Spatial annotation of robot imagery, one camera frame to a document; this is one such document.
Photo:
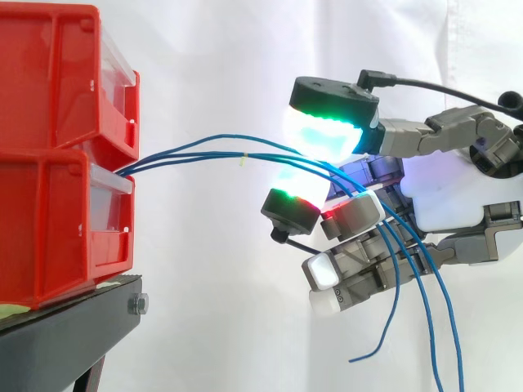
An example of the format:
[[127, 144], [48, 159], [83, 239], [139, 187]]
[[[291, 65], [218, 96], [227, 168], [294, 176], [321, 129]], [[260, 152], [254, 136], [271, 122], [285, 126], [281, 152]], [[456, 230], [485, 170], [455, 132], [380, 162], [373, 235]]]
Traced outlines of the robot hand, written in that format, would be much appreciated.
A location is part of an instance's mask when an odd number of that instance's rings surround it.
[[381, 118], [376, 87], [412, 79], [364, 70], [357, 83], [299, 77], [286, 123], [300, 154], [325, 160], [320, 178], [284, 173], [261, 212], [277, 243], [320, 225], [336, 245], [310, 250], [302, 270], [313, 310], [331, 315], [442, 265], [499, 259], [498, 233], [522, 227], [522, 98], [466, 97], [423, 122]]

